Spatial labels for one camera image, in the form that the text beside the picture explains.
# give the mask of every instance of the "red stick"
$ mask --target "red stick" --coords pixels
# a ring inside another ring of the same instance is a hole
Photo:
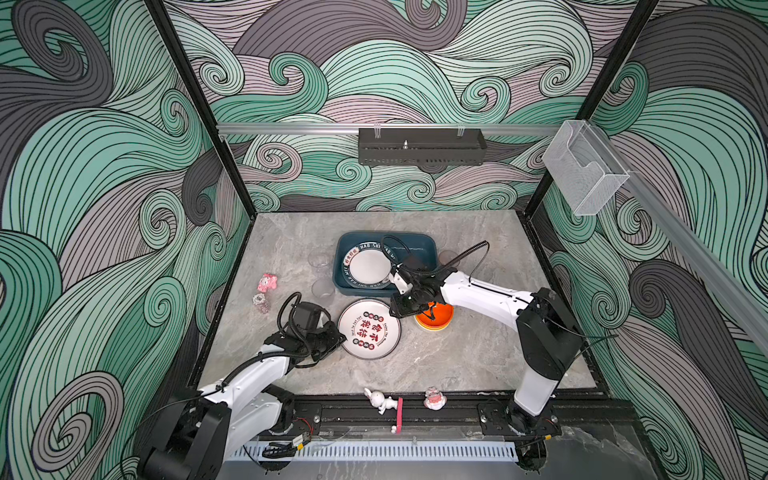
[[[402,429],[402,398],[397,399],[397,430],[396,433],[400,433]]]

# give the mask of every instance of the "clear plastic box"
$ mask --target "clear plastic box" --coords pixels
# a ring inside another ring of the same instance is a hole
[[[544,164],[574,215],[597,215],[629,174],[607,135],[584,120],[566,120]]]

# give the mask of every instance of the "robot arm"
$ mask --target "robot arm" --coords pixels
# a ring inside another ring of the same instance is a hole
[[[580,329],[570,310],[549,289],[537,293],[510,290],[472,280],[447,267],[431,275],[392,268],[399,293],[390,313],[402,318],[429,309],[431,302],[463,306],[511,327],[520,336],[525,358],[523,380],[510,405],[515,429],[531,430],[581,348]]]
[[[215,478],[222,461],[255,435],[290,427],[293,395],[272,382],[305,359],[319,362],[346,340],[328,312],[300,302],[299,293],[288,298],[278,317],[295,297],[288,325],[278,321],[279,331],[266,339],[256,356],[201,392],[183,389],[171,398],[141,452],[140,478]]]

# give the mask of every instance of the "marble surface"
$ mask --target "marble surface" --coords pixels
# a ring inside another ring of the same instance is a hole
[[[488,240],[491,249],[476,278],[515,290],[548,286],[514,211],[259,214],[201,385],[217,381],[256,354],[276,332],[277,311],[294,291],[302,292],[303,300],[323,305],[338,320],[359,297],[336,291],[330,300],[314,298],[312,284],[330,278],[331,269],[315,269],[307,257],[314,246],[333,256],[339,237],[352,230],[426,233],[438,251],[461,252]],[[472,254],[459,269],[471,271],[481,257],[482,253]],[[277,290],[268,294],[272,309],[263,315],[252,298],[265,272],[275,273],[279,280]],[[517,333],[496,320],[457,307],[450,325],[439,332],[424,330],[413,317],[401,323],[400,343],[383,359],[357,359],[339,347],[318,366],[294,369],[275,383],[296,394],[330,394],[361,392],[363,387],[385,392],[417,392],[429,386],[445,391],[514,389],[522,380],[525,361]],[[581,358],[560,384],[560,388],[577,387],[594,387]]]

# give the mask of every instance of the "plate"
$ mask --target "plate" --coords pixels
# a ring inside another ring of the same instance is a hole
[[[399,343],[400,320],[389,315],[386,303],[364,298],[344,309],[339,331],[346,335],[344,350],[359,359],[380,359]]]
[[[384,246],[394,257],[392,251]],[[389,285],[389,271],[392,263],[381,251],[379,242],[364,242],[355,245],[344,256],[341,270],[349,285],[356,288],[384,288]]]

